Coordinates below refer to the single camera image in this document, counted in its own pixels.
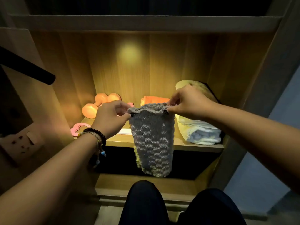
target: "person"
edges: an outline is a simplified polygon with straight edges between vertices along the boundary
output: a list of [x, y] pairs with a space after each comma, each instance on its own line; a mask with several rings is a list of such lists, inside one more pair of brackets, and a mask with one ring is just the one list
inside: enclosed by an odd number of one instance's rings
[[[178, 89], [168, 102], [169, 113], [203, 120], [244, 146], [292, 190], [300, 189], [300, 130], [243, 110], [212, 102], [194, 86]], [[103, 104], [92, 128], [106, 138], [130, 119], [125, 102]], [[97, 139], [84, 134], [0, 197], [0, 224], [41, 224], [50, 215], [79, 168], [95, 151]], [[179, 224], [246, 224], [233, 201], [222, 191], [206, 189], [180, 214]], [[147, 181], [128, 193], [120, 224], [168, 224], [162, 196]]]

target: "gray textured fabric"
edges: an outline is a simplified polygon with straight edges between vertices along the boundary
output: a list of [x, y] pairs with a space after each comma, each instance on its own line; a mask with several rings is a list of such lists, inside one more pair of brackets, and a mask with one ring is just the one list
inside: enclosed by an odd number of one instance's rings
[[165, 109], [166, 103], [150, 103], [128, 110], [134, 113], [129, 124], [142, 170], [156, 177], [172, 170], [175, 116]]

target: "gray fuzzy cloth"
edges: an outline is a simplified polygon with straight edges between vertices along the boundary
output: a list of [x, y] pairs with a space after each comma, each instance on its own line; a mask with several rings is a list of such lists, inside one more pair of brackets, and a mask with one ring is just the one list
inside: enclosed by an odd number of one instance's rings
[[166, 103], [150, 103], [128, 110], [137, 165], [155, 177], [166, 177], [172, 170], [175, 116], [165, 109]]

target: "leg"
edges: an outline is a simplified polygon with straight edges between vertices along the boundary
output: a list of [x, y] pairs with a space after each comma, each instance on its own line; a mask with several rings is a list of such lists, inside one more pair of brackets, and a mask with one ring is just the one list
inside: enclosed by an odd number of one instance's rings
[[119, 225], [166, 225], [166, 205], [159, 190], [149, 181], [138, 181], [129, 190]]
[[246, 222], [229, 196], [219, 189], [205, 189], [180, 214], [178, 224], [246, 225]]

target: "forearm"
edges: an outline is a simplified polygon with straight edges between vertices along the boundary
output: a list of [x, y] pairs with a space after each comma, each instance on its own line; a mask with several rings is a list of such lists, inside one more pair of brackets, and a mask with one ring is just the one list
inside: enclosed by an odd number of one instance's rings
[[214, 103], [207, 121], [233, 137], [290, 187], [300, 180], [300, 130]]
[[0, 197], [0, 224], [41, 224], [66, 187], [96, 149], [84, 134]]

